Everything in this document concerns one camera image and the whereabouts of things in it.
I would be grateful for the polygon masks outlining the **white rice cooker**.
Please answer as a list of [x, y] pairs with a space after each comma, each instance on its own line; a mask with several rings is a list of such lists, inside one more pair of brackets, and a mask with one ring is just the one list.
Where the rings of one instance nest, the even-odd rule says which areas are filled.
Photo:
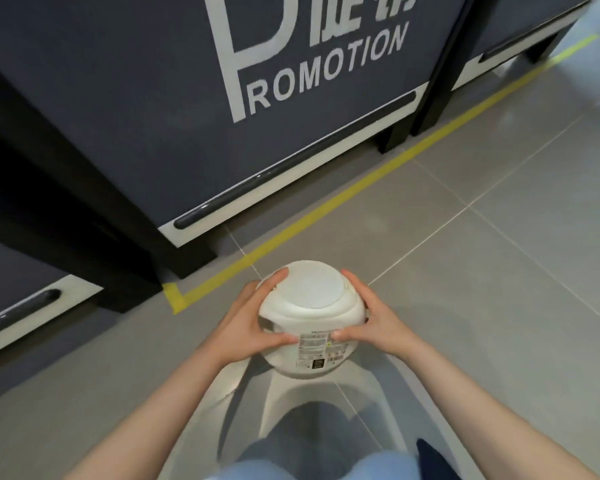
[[258, 324], [267, 333], [288, 333], [297, 342], [268, 349], [264, 359], [278, 373], [296, 379], [325, 375], [343, 364], [357, 341], [338, 342], [335, 330], [366, 322], [365, 304], [344, 275], [325, 263], [300, 260], [265, 298]]

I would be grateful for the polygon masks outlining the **person's left hand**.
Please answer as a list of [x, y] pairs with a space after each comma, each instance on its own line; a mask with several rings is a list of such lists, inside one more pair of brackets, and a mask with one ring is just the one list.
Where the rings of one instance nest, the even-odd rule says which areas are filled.
[[222, 368], [263, 352], [253, 350], [256, 333], [278, 333], [266, 332], [260, 327], [259, 311], [264, 300], [287, 276], [288, 267], [283, 267], [264, 281], [248, 282], [240, 291], [224, 318], [203, 343], [205, 354], [216, 366]]

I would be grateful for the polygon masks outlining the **yellow floor tape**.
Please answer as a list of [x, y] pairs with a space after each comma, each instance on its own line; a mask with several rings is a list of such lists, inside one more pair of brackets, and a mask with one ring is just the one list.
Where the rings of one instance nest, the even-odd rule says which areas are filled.
[[459, 128], [462, 128], [467, 123], [476, 119], [478, 116], [485, 113], [487, 110], [489, 110], [499, 102], [503, 101], [508, 96], [514, 94], [521, 88], [531, 83], [544, 72], [549, 71], [553, 67], [572, 57], [574, 54], [576, 54], [586, 46], [592, 44], [595, 40], [599, 38], [599, 33], [592, 34], [584, 39], [579, 40], [578, 42], [569, 46], [568, 48], [565, 48], [557, 55], [552, 56], [548, 62], [545, 62], [538, 68], [531, 70], [528, 74], [522, 76], [520, 79], [510, 83], [508, 86], [489, 96], [483, 102], [465, 111], [460, 116], [451, 120], [444, 126], [441, 126], [439, 129], [433, 131], [432, 133], [430, 133], [430, 135], [424, 137], [423, 140], [421, 140], [416, 145], [398, 154], [398, 156], [392, 158], [391, 160], [384, 163], [384, 165], [373, 170], [367, 176], [361, 178], [359, 181], [352, 184], [350, 187], [344, 189], [342, 192], [328, 199], [323, 204], [307, 213], [304, 217], [296, 220], [291, 225], [284, 228], [279, 233], [273, 235], [267, 241], [263, 242], [257, 248], [253, 249], [251, 252], [243, 255], [240, 259], [238, 259], [238, 261], [222, 269], [220, 272], [216, 273], [208, 280], [202, 282], [199, 286], [193, 288], [192, 290], [183, 293], [181, 292], [181, 290], [175, 282], [168, 282], [163, 284], [163, 295], [166, 298], [173, 315], [177, 315], [183, 312], [188, 307], [192, 306], [194, 303], [204, 298], [209, 293], [218, 289], [220, 286], [224, 285], [225, 282], [229, 281], [242, 271], [248, 268], [254, 269], [257, 261], [268, 256], [270, 253], [273, 252], [273, 250], [279, 248], [296, 235], [304, 232], [307, 228], [311, 227], [316, 222], [326, 217], [328, 214], [342, 206], [344, 203], [353, 199], [353, 197], [355, 197], [362, 191], [366, 190], [367, 188], [374, 185], [376, 182], [380, 181], [387, 175], [396, 171], [397, 169], [405, 165], [407, 162], [414, 160], [414, 158], [419, 156], [419, 154], [423, 153], [433, 145], [437, 144], [439, 141], [448, 137]]

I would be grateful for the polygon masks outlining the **dark navy garment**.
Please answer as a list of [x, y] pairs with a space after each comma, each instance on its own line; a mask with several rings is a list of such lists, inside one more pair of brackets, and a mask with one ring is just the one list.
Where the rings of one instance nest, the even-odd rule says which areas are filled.
[[462, 480], [446, 458], [423, 438], [416, 441], [421, 480]]

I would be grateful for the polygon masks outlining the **person's right forearm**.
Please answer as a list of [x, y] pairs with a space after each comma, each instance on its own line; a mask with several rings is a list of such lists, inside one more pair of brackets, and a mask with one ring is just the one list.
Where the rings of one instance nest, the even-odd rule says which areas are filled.
[[600, 480], [417, 337], [388, 350], [416, 375], [487, 480]]

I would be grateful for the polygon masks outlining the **person's left forearm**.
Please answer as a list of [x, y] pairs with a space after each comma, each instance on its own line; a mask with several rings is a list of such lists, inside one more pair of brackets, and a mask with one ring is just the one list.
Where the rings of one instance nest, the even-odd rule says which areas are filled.
[[218, 344], [197, 348], [63, 480], [157, 480], [217, 375], [245, 357]]

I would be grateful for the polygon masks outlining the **wide black frame post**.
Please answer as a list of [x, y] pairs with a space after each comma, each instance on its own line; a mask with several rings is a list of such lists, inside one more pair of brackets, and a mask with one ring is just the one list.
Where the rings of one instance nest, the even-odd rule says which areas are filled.
[[0, 72], [0, 244], [103, 287], [128, 312], [217, 257], [204, 238], [172, 244]]

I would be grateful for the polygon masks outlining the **grey display cabinet with lettering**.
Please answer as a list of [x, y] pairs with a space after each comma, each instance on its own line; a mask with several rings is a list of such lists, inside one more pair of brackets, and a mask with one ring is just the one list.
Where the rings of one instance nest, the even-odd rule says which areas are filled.
[[465, 1], [0, 0], [0, 72], [179, 248], [414, 113], [173, 226], [400, 95], [423, 96]]

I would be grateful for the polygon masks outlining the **light blue jeans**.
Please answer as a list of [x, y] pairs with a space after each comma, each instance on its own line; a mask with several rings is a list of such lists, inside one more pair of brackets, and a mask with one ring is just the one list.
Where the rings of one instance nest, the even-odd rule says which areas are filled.
[[421, 480], [416, 458], [378, 450], [360, 419], [311, 402], [207, 480]]

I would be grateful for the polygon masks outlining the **plain grey display cabinet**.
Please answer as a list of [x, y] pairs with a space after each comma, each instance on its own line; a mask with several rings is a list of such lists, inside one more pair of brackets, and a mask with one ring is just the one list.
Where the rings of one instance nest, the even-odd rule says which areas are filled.
[[47, 289], [53, 304], [0, 331], [0, 350], [103, 291], [103, 287], [0, 244], [0, 313]]
[[594, 0], [499, 0], [452, 90], [525, 54], [546, 59]]

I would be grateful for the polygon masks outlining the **narrow black frame post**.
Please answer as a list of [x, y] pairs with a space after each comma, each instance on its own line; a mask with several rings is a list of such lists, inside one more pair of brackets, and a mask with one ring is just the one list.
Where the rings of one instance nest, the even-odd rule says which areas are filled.
[[409, 136], [417, 136], [437, 124], [498, 1], [465, 1], [416, 111], [376, 136], [380, 153], [393, 150]]

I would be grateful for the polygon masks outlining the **person's right hand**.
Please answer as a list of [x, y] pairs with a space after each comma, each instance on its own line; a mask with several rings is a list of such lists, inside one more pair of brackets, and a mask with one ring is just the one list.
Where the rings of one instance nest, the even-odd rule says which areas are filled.
[[386, 305], [376, 293], [355, 274], [343, 269], [342, 273], [351, 282], [355, 291], [362, 298], [367, 313], [366, 322], [350, 327], [373, 327], [375, 329], [375, 344], [381, 351], [396, 356], [404, 362], [416, 356], [416, 350], [428, 345], [414, 333]]

